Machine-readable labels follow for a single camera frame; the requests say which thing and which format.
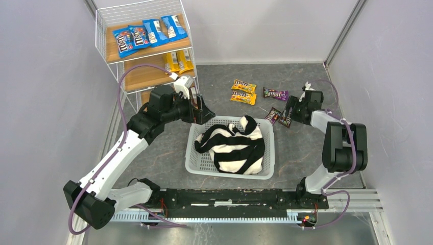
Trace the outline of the blue candy bag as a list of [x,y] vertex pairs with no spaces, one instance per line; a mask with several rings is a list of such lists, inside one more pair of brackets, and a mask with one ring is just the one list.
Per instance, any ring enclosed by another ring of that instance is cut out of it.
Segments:
[[151,47],[161,46],[170,42],[169,38],[162,31],[158,19],[143,20],[142,23],[147,31]]
[[167,34],[170,42],[186,38],[187,32],[181,25],[177,15],[167,15],[161,17],[167,28]]

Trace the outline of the blue m&m bag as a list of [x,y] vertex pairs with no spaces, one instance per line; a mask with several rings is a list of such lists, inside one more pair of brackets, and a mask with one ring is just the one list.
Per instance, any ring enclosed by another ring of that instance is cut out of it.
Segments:
[[129,25],[129,31],[131,33],[131,41],[133,50],[140,50],[143,48],[147,48],[151,45],[150,41],[147,37],[147,30],[144,25]]
[[132,34],[128,27],[112,31],[120,58],[125,58],[137,52],[132,43]]

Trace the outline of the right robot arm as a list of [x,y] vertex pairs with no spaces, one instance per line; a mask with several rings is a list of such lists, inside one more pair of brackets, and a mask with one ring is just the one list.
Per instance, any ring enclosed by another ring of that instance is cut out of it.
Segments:
[[301,97],[289,96],[285,107],[284,116],[290,121],[312,126],[325,135],[322,164],[297,185],[296,198],[300,201],[323,200],[329,187],[365,170],[368,164],[366,126],[323,110],[323,101],[323,92],[305,90]]

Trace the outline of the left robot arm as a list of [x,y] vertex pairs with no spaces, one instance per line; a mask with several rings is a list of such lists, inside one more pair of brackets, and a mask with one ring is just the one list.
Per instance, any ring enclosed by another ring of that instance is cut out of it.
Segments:
[[201,94],[176,92],[170,85],[156,86],[149,101],[129,122],[124,122],[120,139],[97,166],[80,181],[69,180],[64,185],[70,208],[70,232],[79,234],[72,225],[75,215],[87,222],[83,232],[90,227],[97,230],[106,226],[117,212],[147,202],[153,191],[145,182],[122,189],[113,189],[113,185],[130,163],[164,132],[166,124],[182,120],[203,125],[214,117]]

